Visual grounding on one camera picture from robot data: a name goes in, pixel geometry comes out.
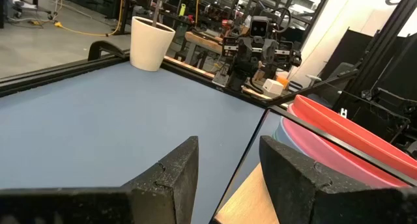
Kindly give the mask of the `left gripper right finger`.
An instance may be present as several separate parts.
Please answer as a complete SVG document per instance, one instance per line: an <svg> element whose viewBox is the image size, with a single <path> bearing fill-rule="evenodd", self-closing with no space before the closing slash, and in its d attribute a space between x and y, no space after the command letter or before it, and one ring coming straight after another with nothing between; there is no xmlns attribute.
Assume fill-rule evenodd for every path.
<svg viewBox="0 0 417 224"><path fill-rule="evenodd" d="M267 135L259 157L280 224L417 224L417 188L371 188Z"/></svg>

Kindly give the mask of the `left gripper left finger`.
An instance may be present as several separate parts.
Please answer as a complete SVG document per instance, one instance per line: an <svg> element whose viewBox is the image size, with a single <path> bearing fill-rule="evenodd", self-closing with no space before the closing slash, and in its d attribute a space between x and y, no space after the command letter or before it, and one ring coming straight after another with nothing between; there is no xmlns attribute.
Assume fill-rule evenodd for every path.
<svg viewBox="0 0 417 224"><path fill-rule="evenodd" d="M196 136L119 187L0 189L0 224L190 224Z"/></svg>

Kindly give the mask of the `pink bowl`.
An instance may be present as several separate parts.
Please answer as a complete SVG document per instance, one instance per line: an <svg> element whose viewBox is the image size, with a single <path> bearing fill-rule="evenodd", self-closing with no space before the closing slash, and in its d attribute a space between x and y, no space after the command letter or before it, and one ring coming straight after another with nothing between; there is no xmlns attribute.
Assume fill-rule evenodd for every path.
<svg viewBox="0 0 417 224"><path fill-rule="evenodd" d="M287 112L298 118L293 104L288 105ZM292 140L307 156L327 167L373 188L408 186L398 178L285 117L283 117L283 125Z"/></svg>

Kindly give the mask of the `blue grey bowl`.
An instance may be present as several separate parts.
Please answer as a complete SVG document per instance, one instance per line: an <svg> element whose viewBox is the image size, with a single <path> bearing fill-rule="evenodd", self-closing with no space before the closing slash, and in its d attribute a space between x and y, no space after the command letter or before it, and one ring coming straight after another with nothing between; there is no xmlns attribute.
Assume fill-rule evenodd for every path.
<svg viewBox="0 0 417 224"><path fill-rule="evenodd" d="M283 125L283 118L280 119L280 123L276 128L275 132L272 134L272 137L288 147L291 147L300 153L306 154L302 149L298 147L298 145L292 140L291 136L287 133Z"/></svg>

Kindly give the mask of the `orange bowl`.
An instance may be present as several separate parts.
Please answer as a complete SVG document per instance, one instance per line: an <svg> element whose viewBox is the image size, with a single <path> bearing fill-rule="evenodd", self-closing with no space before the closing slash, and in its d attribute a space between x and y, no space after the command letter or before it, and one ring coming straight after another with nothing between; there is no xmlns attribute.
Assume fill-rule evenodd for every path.
<svg viewBox="0 0 417 224"><path fill-rule="evenodd" d="M298 118L417 180L417 160L374 133L305 96L297 95L293 106Z"/></svg>

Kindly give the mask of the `small white box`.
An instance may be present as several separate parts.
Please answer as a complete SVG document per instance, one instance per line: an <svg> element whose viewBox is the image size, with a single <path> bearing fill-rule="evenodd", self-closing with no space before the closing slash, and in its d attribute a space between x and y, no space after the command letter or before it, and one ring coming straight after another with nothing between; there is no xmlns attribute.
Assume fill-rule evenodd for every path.
<svg viewBox="0 0 417 224"><path fill-rule="evenodd" d="M282 94L283 89L284 86L280 82L273 79L267 79L262 86L264 95L269 96L271 98L280 96Z"/></svg>

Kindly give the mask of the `wooden workbench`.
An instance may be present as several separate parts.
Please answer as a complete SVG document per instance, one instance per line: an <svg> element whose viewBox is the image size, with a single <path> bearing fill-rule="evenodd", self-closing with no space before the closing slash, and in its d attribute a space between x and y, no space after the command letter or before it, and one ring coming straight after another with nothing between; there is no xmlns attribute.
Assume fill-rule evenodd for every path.
<svg viewBox="0 0 417 224"><path fill-rule="evenodd" d="M222 53L222 45L220 45L218 42L203 38L201 36L197 36L191 31L186 32L184 38L187 42L190 43L187 54L186 54L186 58L184 61L186 64L191 64L192 57L194 55L194 52L197 46L201 48L205 48L217 54Z"/></svg>

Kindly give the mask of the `black table clamp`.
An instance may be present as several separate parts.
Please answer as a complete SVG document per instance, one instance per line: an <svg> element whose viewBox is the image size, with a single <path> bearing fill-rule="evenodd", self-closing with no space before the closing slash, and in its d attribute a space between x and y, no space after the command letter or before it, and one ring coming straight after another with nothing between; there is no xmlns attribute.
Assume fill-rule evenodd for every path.
<svg viewBox="0 0 417 224"><path fill-rule="evenodd" d="M91 44L87 60L95 61L100 59L103 51L119 58L126 57L125 52L121 50L119 47L117 47L115 44L112 44L111 42L105 40L99 40Z"/></svg>

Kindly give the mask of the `black rig frame post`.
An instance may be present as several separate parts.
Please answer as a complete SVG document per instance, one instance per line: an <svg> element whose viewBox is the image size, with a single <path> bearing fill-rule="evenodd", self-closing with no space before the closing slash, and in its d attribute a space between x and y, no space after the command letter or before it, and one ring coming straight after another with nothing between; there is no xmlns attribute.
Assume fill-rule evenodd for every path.
<svg viewBox="0 0 417 224"><path fill-rule="evenodd" d="M348 119L368 130L404 117L400 98L417 103L417 32L399 38L416 8L417 0L400 0L334 106L346 107Z"/></svg>

